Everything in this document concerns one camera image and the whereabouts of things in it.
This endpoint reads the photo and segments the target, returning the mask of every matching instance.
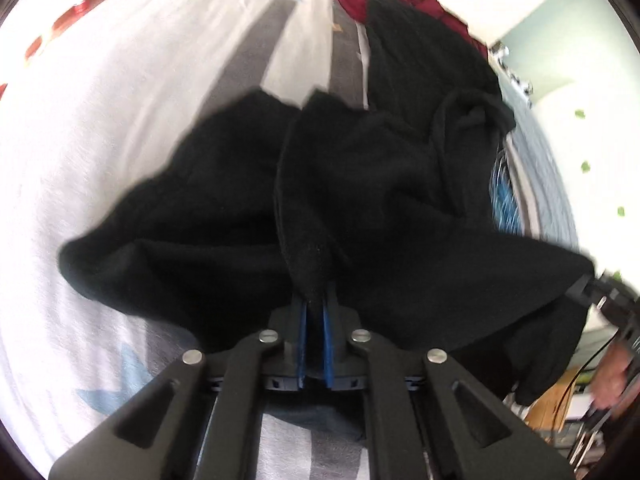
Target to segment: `wire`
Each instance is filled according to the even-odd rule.
[[[564,398],[569,393],[569,390],[572,388],[572,386],[575,383],[575,381],[578,378],[578,376],[583,371],[585,371],[586,367],[589,366],[589,364],[591,364],[591,361],[593,361],[600,354],[600,352],[602,352],[607,346],[609,346],[609,344],[613,341],[615,336],[616,336],[616,334],[612,335],[609,338],[609,340],[606,343],[604,343],[604,345],[602,345],[598,349],[598,351],[594,355],[592,355],[587,362],[585,362],[585,364],[582,365],[582,367],[574,375],[574,378],[571,379],[571,382],[569,382],[569,385],[565,388],[564,394],[562,394],[562,397],[560,397],[560,402],[558,402],[558,405],[556,406],[556,411],[554,413],[554,421],[553,421],[553,424],[551,425],[551,431],[552,431],[552,435],[553,435],[552,443],[553,443],[554,447],[557,447],[556,445],[557,445],[557,440],[558,440],[558,430],[556,430],[556,421],[558,420],[558,413],[560,412],[560,406],[562,406],[562,402],[564,402]]]

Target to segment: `maroon cloth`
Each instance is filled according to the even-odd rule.
[[[360,23],[365,23],[367,19],[367,0],[338,0],[342,8],[351,16],[354,20]],[[484,58],[487,58],[486,45],[480,43],[476,38],[472,38],[469,35],[468,27],[465,22],[459,20],[453,14],[444,10],[438,0],[400,0],[421,12],[440,20],[447,25],[451,30],[458,33],[464,38],[467,43],[473,45]]]

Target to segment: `screw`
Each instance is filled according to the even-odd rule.
[[[202,352],[200,350],[187,350],[182,354],[182,362],[186,365],[196,365],[202,361]]]
[[[447,353],[439,348],[432,348],[427,352],[427,359],[439,365],[447,360]]]
[[[275,330],[263,330],[260,332],[258,339],[263,343],[275,343],[278,340],[279,336]]]
[[[369,330],[364,330],[363,328],[358,328],[351,332],[351,339],[356,343],[366,343],[371,340],[371,332],[369,332]]]

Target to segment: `hand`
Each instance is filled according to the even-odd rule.
[[[631,362],[629,350],[619,341],[614,341],[600,361],[596,375],[591,382],[593,404],[599,410],[615,406],[626,387],[626,369]],[[629,391],[623,401],[613,411],[613,418],[618,418],[636,399],[640,393],[640,381]]]

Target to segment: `clothing pile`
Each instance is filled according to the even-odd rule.
[[[593,265],[495,229],[489,182],[514,118],[483,54],[399,0],[366,0],[366,32],[369,110],[249,92],[67,243],[60,271],[208,352],[264,328],[293,290],[317,330],[335,281],[365,328],[452,351],[528,405],[574,352],[586,311],[564,293]]]

